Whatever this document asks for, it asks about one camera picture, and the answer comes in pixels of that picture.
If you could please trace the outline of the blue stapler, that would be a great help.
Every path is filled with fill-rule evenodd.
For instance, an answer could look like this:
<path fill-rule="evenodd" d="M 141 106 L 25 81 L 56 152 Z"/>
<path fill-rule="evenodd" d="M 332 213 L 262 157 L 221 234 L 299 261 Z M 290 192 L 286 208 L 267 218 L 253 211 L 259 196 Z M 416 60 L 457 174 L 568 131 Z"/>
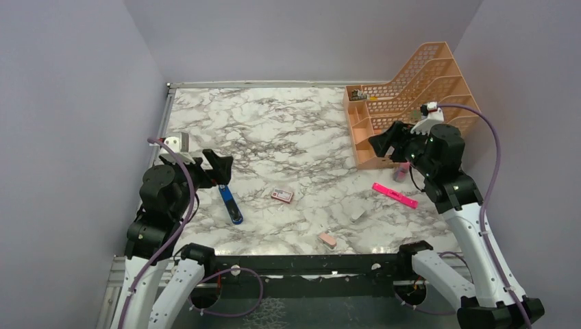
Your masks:
<path fill-rule="evenodd" d="M 241 224 L 243 222 L 243 215 L 229 187 L 224 184 L 219 184 L 218 188 L 232 223 L 234 225 Z"/>

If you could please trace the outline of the red white staple box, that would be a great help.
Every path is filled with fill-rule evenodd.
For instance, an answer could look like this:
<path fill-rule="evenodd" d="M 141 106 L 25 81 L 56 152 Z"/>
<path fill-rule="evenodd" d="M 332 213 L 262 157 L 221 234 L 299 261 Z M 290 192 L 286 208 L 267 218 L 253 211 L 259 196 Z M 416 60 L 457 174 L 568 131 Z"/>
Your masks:
<path fill-rule="evenodd" d="M 275 188 L 273 189 L 272 193 L 271 193 L 271 198 L 272 199 L 276 199 L 280 202 L 284 202 L 286 204 L 289 204 L 292 202 L 293 200 L 293 196 L 294 193 L 291 191 L 287 191 L 281 188 Z"/>

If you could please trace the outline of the pink eraser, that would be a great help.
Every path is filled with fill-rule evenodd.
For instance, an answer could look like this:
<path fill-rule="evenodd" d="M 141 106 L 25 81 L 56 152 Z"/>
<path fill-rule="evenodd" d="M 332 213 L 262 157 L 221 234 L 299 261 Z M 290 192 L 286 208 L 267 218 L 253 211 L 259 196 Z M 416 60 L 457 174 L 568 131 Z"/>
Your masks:
<path fill-rule="evenodd" d="M 322 242 L 322 244 L 324 244 L 324 246 L 329 249 L 335 249 L 337 246 L 336 239 L 326 232 L 320 233 L 317 238 L 320 240 L 320 242 Z"/>

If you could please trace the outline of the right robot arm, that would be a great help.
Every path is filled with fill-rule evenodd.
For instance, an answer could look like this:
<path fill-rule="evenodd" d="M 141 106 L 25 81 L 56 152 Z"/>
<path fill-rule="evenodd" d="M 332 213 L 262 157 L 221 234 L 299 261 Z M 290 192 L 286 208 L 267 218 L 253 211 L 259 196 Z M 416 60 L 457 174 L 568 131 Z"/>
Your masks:
<path fill-rule="evenodd" d="M 513 276 L 482 214 L 481 193 L 460 168 L 465 142 L 457 127 L 439 123 L 418 134 L 396 121 L 369 144 L 376 156 L 408 162 L 424 177 L 425 193 L 456 237 L 472 279 L 425 243 L 400 247 L 395 269 L 401 277 L 426 279 L 450 303 L 461 328 L 530 328 L 545 314 L 540 299 L 528 297 Z"/>

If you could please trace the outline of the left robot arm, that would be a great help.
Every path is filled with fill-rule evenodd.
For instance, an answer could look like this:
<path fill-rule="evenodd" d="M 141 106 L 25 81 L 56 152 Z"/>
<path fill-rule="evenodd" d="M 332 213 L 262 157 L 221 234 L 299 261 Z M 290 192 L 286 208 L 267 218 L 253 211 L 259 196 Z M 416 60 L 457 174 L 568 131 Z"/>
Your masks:
<path fill-rule="evenodd" d="M 179 162 L 163 160 L 144 173 L 142 205 L 127 230 L 123 286 L 111 328 L 170 328 L 195 286 L 213 277 L 214 250 L 190 243 L 169 283 L 158 290 L 184 223 L 195 213 L 197 189 L 231 180 L 233 157 L 205 149 L 203 158 L 209 169 L 202 167 L 202 158 L 182 154 Z"/>

